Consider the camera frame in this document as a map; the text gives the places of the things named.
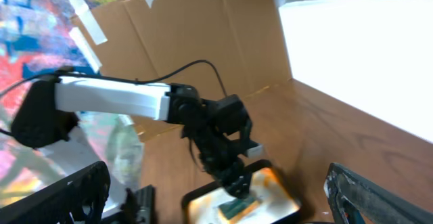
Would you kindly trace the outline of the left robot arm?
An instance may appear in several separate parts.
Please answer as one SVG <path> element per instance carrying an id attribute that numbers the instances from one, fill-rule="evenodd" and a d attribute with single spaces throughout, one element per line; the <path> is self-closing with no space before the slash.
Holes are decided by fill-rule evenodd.
<path id="1" fill-rule="evenodd" d="M 130 81 L 89 74 L 51 73 L 32 78 L 32 85 L 13 119 L 9 134 L 30 148 L 68 141 L 78 124 L 76 112 L 141 116 L 181 125 L 181 136 L 199 149 L 204 170 L 235 197 L 250 193 L 251 174 L 240 155 L 256 143 L 252 121 L 237 95 L 203 99 L 191 85 Z"/>

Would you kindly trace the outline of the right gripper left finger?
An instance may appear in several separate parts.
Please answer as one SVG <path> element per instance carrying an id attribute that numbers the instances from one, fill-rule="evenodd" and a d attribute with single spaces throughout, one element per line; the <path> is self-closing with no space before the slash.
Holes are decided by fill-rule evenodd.
<path id="1" fill-rule="evenodd" d="M 1 222 L 100 223 L 109 189 L 108 167 L 97 161 L 1 208 Z"/>

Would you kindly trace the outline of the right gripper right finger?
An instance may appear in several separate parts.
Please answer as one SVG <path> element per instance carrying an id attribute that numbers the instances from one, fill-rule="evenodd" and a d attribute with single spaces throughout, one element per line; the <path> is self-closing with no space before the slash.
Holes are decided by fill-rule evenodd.
<path id="1" fill-rule="evenodd" d="M 431 223 L 428 212 L 376 185 L 345 166 L 329 165 L 324 183 L 335 223 Z"/>

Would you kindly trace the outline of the green yellow sponge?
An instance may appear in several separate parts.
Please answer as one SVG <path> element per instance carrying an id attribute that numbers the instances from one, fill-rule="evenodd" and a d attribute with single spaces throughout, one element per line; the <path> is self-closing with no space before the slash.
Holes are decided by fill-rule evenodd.
<path id="1" fill-rule="evenodd" d="M 217 208 L 218 215 L 225 223 L 237 223 L 249 215 L 261 204 L 261 201 L 253 196 L 245 199 L 234 199 L 220 204 Z"/>

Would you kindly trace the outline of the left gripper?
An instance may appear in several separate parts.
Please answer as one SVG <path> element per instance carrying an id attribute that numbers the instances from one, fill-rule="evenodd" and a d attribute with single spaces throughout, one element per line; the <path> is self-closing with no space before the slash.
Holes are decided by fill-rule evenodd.
<path id="1" fill-rule="evenodd" d="M 233 146 L 236 141 L 210 129 L 193 131 L 189 140 L 199 150 L 204 171 L 230 196 L 245 199 L 250 195 L 252 173 L 246 170 L 244 162 L 238 157 L 240 153 Z"/>

